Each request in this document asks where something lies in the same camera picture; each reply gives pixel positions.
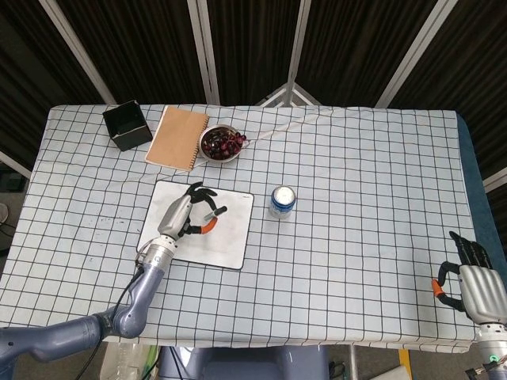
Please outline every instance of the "black curtain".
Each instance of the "black curtain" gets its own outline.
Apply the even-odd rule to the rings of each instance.
[[[33,167],[51,107],[102,99],[36,0],[0,2],[0,150]]]
[[[488,192],[491,212],[497,225],[498,233],[507,258],[507,184]]]
[[[296,83],[324,105],[378,101],[436,0],[312,0]]]
[[[391,102],[455,109],[471,132],[482,178],[507,167],[507,3],[458,2]]]
[[[205,103],[186,0],[59,0],[118,102]]]
[[[222,105],[255,105],[288,79],[299,1],[208,0]]]

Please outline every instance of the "white grid tablecloth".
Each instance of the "white grid tablecloth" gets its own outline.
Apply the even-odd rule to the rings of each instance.
[[[459,262],[448,231],[474,239],[454,112],[182,107],[244,131],[251,145],[222,166],[198,158],[192,172],[175,172],[144,162],[149,144],[120,152],[106,106],[51,110],[0,281],[1,325],[114,305],[155,181],[204,179],[255,196],[243,268],[175,260],[142,342],[467,350],[471,322],[431,290],[440,264]],[[163,106],[142,109],[154,131]],[[268,213],[278,184],[298,196],[280,222]],[[457,280],[445,290],[459,296]]]

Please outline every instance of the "brown notebook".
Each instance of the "brown notebook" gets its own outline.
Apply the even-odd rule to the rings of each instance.
[[[146,155],[152,164],[190,171],[199,152],[199,136],[209,116],[185,109],[166,107]]]

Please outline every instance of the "spiral binding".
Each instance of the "spiral binding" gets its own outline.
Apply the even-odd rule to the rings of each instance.
[[[201,134],[204,132],[204,130],[208,126],[208,121],[209,121],[209,117],[207,117],[206,120],[204,121],[203,129],[200,131]],[[190,162],[190,166],[188,167],[189,171],[191,171],[193,169],[193,166],[196,164],[196,159],[197,159],[198,154],[199,154],[199,140],[197,140],[197,145],[196,145],[196,148],[193,152],[193,159]]]

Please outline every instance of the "robotic hand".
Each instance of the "robotic hand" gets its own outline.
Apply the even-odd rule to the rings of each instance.
[[[47,362],[93,346],[97,348],[106,336],[139,336],[146,326],[148,308],[158,285],[174,257],[176,241],[185,234],[208,233],[215,227],[217,217],[227,211],[225,206],[216,207],[212,198],[216,193],[202,188],[202,184],[192,184],[182,197],[169,206],[158,226],[160,236],[146,243],[138,252],[135,259],[137,272],[116,306],[102,313],[43,328],[0,329],[0,379],[11,378],[15,359],[25,352]],[[190,213],[193,205],[203,201],[212,209],[206,216],[208,224],[192,226]],[[131,296],[131,303],[120,306],[126,291]]]
[[[432,281],[433,294],[446,306],[466,313],[478,325],[482,367],[466,371],[470,380],[487,372],[490,380],[507,380],[507,293],[497,271],[491,268],[486,250],[474,241],[451,232],[462,265],[445,261]],[[447,274],[458,275],[462,299],[442,290]]]

